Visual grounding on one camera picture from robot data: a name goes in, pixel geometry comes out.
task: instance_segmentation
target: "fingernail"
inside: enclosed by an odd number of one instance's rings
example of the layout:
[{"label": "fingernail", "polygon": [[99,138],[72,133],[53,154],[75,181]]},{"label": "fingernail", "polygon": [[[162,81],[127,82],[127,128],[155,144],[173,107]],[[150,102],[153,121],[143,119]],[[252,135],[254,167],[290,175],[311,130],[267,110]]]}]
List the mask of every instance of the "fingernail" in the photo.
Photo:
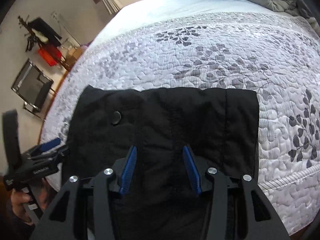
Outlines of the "fingernail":
[{"label": "fingernail", "polygon": [[30,196],[29,195],[23,195],[23,200],[24,201],[29,201],[30,200]]}]

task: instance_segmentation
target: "quilted bedspread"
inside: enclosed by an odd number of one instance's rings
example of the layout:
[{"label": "quilted bedspread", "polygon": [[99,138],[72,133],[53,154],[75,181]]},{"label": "quilted bedspread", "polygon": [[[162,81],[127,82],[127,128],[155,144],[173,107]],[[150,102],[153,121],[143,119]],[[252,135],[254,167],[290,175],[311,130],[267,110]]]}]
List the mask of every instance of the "quilted bedspread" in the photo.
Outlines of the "quilted bedspread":
[{"label": "quilted bedspread", "polygon": [[[293,234],[320,208],[319,52],[319,37],[302,17],[222,12],[141,27],[86,51],[57,94],[42,141],[66,140],[87,85],[254,90],[260,104],[258,183]],[[59,189],[59,174],[50,181]]]}]

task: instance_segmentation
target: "hand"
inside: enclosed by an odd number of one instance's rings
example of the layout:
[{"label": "hand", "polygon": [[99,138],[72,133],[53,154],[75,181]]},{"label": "hand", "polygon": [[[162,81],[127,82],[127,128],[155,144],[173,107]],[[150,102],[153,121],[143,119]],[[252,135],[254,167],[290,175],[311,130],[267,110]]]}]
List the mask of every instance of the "hand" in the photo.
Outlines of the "hand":
[{"label": "hand", "polygon": [[[42,179],[43,187],[39,196],[39,205],[45,210],[48,206],[48,197],[49,197],[49,183]],[[31,200],[30,196],[22,191],[16,191],[15,189],[11,194],[11,204],[13,213],[23,220],[27,224],[32,224],[31,218],[28,216],[26,210],[23,207],[24,203],[28,203]]]}]

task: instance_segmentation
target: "black garment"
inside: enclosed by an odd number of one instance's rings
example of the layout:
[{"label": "black garment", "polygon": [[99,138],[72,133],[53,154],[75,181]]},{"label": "black garment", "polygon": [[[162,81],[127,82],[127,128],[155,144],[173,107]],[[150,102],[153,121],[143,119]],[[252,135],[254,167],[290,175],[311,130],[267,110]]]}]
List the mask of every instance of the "black garment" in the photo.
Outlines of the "black garment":
[{"label": "black garment", "polygon": [[46,36],[49,39],[49,42],[55,46],[58,47],[61,45],[61,43],[57,40],[62,39],[62,37],[55,32],[54,29],[52,29],[43,19],[40,17],[36,18],[35,20],[28,23],[28,26],[31,28],[41,32],[44,36]]},{"label": "black garment", "polygon": [[27,225],[23,222],[20,218],[18,218],[12,211],[11,201],[7,201],[7,215],[10,218],[10,225],[7,225],[7,230],[12,232],[10,234],[10,238],[3,238],[3,239],[17,239],[17,240],[27,240],[31,236],[31,233],[35,229],[35,225]]},{"label": "black garment", "polygon": [[[112,125],[113,113],[121,113]],[[137,147],[130,192],[114,200],[121,239],[201,239],[210,196],[194,198],[182,159],[190,144],[212,167],[240,178],[257,170],[259,104],[238,89],[174,88],[138,92],[87,87],[68,132],[70,176],[97,175]]]}]

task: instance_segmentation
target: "logo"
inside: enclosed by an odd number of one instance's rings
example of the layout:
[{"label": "logo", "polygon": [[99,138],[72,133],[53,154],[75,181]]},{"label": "logo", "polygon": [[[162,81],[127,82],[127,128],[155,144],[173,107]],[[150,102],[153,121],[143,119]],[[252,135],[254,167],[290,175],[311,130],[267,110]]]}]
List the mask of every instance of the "logo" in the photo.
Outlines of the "logo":
[{"label": "logo", "polygon": [[39,170],[37,170],[37,171],[33,171],[33,174],[38,174],[38,173],[40,173],[40,172],[47,171],[47,170],[49,170],[49,167],[44,167],[44,168],[39,169]]},{"label": "logo", "polygon": [[13,183],[13,179],[7,179],[5,182],[8,186],[10,186]]}]

